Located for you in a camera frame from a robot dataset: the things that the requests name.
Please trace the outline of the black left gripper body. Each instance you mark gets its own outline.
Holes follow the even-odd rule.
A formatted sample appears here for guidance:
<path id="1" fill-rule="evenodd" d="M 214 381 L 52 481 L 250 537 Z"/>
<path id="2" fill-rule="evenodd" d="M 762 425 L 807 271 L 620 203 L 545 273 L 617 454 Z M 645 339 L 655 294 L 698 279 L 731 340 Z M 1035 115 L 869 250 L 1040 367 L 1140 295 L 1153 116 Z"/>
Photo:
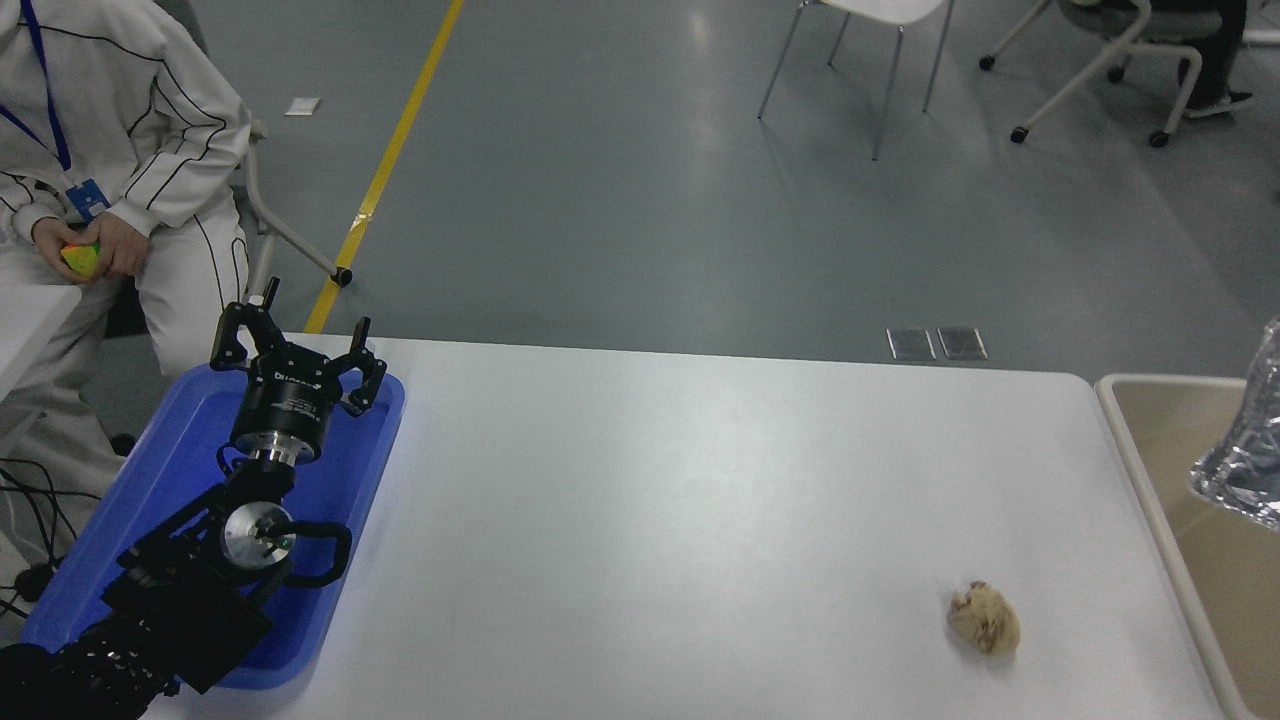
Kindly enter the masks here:
<path id="1" fill-rule="evenodd" d="M 325 439 L 340 382 L 330 359 L 308 348 L 278 348 L 259 355 L 248 369 L 248 384 L 236 421 L 233 441 L 280 433 L 300 441 Z"/>

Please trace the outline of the person's left hand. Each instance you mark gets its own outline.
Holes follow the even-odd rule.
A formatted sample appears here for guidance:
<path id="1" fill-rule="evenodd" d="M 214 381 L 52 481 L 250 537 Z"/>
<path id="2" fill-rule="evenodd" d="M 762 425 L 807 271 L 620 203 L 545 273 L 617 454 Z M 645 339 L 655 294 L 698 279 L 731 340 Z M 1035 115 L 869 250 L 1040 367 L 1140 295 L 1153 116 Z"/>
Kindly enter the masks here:
<path id="1" fill-rule="evenodd" d="M 99 245 L 96 277 L 134 275 L 148 255 L 148 237 L 115 214 L 104 213 L 86 231 Z"/>

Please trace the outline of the person's right hand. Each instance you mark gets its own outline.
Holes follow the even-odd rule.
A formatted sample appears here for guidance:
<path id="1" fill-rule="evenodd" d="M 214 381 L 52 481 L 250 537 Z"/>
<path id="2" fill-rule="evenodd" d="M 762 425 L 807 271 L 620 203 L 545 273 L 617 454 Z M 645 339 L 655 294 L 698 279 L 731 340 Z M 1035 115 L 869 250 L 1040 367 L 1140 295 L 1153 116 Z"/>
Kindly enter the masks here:
<path id="1" fill-rule="evenodd" d="M 61 250 L 67 246 L 92 246 L 95 243 L 88 236 L 72 229 L 61 219 L 44 217 L 32 225 L 31 237 L 38 255 L 45 264 L 61 279 L 72 284 L 88 284 L 95 282 L 93 273 L 81 274 L 67 265 Z"/>

